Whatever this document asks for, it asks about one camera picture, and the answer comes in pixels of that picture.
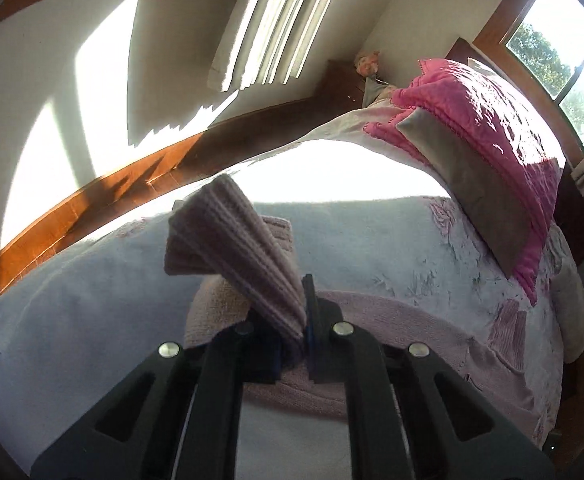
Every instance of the wooden nightstand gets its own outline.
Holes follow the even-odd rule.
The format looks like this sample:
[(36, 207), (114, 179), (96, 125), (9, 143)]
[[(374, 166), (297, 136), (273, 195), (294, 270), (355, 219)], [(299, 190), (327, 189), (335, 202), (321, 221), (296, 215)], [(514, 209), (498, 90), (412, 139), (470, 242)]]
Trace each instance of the wooden nightstand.
[(329, 60), (325, 75), (314, 95), (333, 110), (336, 117), (361, 108), (365, 88), (365, 78), (357, 73), (352, 63)]

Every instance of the white bedspread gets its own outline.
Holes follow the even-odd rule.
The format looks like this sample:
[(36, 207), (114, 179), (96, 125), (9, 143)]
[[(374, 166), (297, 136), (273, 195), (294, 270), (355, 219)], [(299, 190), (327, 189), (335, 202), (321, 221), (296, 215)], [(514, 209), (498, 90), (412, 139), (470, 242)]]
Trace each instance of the white bedspread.
[[(362, 132), (395, 113), (387, 102), (350, 112), (228, 171), (259, 212), (291, 221), (301, 271), (317, 288), (396, 297), (482, 342), (499, 305), (518, 301), (528, 313), (525, 377), (545, 421), (542, 442), (563, 364), (552, 269), (544, 258), (532, 307), (438, 176)], [(25, 471), (160, 343), (182, 340), (200, 277), (163, 272), (166, 220), (174, 200), (201, 185), (141, 206), (0, 297), (0, 442)], [(237, 479), (349, 474), (346, 424), (244, 406)]]

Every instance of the doll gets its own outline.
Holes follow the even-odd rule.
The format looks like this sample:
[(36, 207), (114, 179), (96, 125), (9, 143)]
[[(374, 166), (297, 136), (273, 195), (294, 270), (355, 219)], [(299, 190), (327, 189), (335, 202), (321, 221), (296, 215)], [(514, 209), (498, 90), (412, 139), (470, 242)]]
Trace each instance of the doll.
[(357, 73), (366, 79), (366, 89), (363, 94), (363, 107), (367, 108), (372, 103), (387, 99), (396, 90), (396, 86), (382, 81), (376, 76), (378, 72), (378, 54), (375, 50), (371, 54), (359, 52), (354, 58), (354, 67)]

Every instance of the pink quilt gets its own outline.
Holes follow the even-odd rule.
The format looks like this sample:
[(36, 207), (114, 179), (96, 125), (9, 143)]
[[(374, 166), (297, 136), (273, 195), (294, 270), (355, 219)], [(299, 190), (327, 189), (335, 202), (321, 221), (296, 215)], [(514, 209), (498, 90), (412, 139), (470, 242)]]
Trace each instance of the pink quilt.
[(429, 164), (396, 128), (416, 107), (425, 108), (499, 172), (530, 215), (530, 238), (514, 276), (534, 304), (536, 274), (565, 163), (559, 143), (530, 102), (502, 78), (446, 59), (419, 63), (423, 75), (392, 94), (392, 104), (403, 110), (389, 123), (366, 124), (364, 131)]

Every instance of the window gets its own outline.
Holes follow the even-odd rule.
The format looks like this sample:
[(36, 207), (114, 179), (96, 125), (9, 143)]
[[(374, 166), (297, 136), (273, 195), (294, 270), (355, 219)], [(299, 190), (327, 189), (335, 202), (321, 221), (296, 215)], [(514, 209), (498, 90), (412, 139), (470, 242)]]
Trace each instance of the window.
[(561, 107), (584, 147), (584, 7), (534, 0), (506, 47)]
[(581, 0), (503, 0), (473, 43), (525, 94), (576, 166), (584, 157)]

